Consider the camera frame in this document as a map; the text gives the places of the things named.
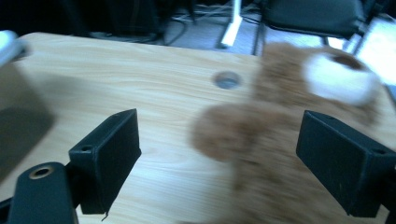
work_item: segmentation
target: white object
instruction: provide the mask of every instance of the white object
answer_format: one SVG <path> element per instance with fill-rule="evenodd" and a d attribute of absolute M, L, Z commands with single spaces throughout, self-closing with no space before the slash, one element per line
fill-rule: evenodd
<path fill-rule="evenodd" d="M 304 77 L 310 92 L 349 105 L 364 105 L 380 84 L 377 75 L 362 63 L 354 69 L 336 62 L 330 53 L 319 53 L 304 63 Z"/>
<path fill-rule="evenodd" d="M 18 56 L 24 48 L 12 31 L 0 31 L 0 67 Z"/>
<path fill-rule="evenodd" d="M 233 0 L 233 15 L 231 21 L 228 24 L 227 30 L 221 39 L 221 45 L 224 48 L 231 47 L 238 34 L 239 27 L 241 26 L 241 0 Z"/>

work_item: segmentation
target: chair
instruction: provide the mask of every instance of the chair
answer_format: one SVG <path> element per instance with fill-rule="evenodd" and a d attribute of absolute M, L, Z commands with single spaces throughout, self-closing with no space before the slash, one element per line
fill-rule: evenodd
<path fill-rule="evenodd" d="M 327 37 L 349 40 L 353 35 L 361 38 L 353 49 L 358 54 L 369 24 L 381 6 L 375 0 L 263 0 L 262 12 L 253 49 L 257 55 L 260 34 L 266 26 L 281 31 L 318 35 L 329 45 Z"/>

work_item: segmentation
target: wood grain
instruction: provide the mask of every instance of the wood grain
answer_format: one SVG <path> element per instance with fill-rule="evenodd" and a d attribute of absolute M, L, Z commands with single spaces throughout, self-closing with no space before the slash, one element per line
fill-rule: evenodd
<path fill-rule="evenodd" d="M 192 148 L 191 123 L 201 111 L 242 102 L 261 59 L 213 51 L 110 42 L 72 36 L 23 37 L 31 54 L 16 65 L 54 115 L 45 138 L 0 185 L 12 196 L 17 176 L 46 161 L 68 162 L 67 151 L 111 114 L 136 108 L 142 157 L 105 223 L 204 221 L 227 211 L 230 165 Z M 233 71 L 240 87 L 218 88 L 213 76 Z M 396 120 L 383 94 L 377 138 L 396 147 Z M 83 216 L 80 223 L 100 223 Z"/>

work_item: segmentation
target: brown fur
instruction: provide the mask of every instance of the brown fur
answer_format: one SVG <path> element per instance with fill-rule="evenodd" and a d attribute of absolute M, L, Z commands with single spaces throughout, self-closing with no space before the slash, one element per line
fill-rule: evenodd
<path fill-rule="evenodd" d="M 193 127 L 200 151 L 234 168 L 233 211 L 211 223 L 383 223 L 384 219 L 347 217 L 344 210 L 297 158 L 295 148 L 306 109 L 336 117 L 365 132 L 375 121 L 375 97 L 355 107 L 307 91 L 301 64 L 317 52 L 363 67 L 336 49 L 298 49 L 268 45 L 263 71 L 244 104 L 209 108 Z"/>

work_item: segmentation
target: teddy bear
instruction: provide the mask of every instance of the teddy bear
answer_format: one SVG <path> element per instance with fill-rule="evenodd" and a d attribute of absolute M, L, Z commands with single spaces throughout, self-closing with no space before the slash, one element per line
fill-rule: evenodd
<path fill-rule="evenodd" d="M 209 223 L 384 223 L 347 216 L 296 155 L 305 110 L 370 136 L 381 83 L 351 54 L 268 44 L 249 99 L 215 105 L 194 122 L 196 149 L 233 167 L 232 211 Z"/>

